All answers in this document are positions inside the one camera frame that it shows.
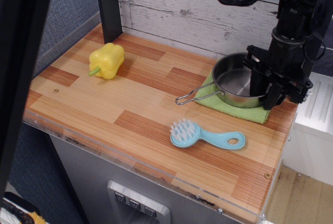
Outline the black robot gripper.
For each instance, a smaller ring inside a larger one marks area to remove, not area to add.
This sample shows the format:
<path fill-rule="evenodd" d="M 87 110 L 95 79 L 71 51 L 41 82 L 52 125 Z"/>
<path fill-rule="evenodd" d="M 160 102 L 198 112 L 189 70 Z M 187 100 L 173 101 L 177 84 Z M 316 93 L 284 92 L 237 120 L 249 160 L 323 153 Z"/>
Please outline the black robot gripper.
<path fill-rule="evenodd" d="M 301 64 L 298 59 L 302 42 L 272 31 L 268 50 L 249 45 L 243 64 L 250 68 L 250 96 L 267 95 L 263 108 L 271 110 L 289 96 L 299 95 L 294 72 Z"/>

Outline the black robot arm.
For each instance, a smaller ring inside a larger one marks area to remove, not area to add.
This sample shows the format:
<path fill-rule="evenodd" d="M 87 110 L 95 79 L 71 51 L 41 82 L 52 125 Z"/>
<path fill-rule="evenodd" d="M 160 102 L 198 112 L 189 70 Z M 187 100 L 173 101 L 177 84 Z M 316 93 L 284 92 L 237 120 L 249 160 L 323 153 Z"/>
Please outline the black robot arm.
<path fill-rule="evenodd" d="M 250 95 L 264 95 L 264 109 L 280 105 L 287 96 L 295 103 L 305 101 L 331 18 L 332 0 L 279 0 L 269 49 L 250 45 L 244 59 L 251 69 Z"/>

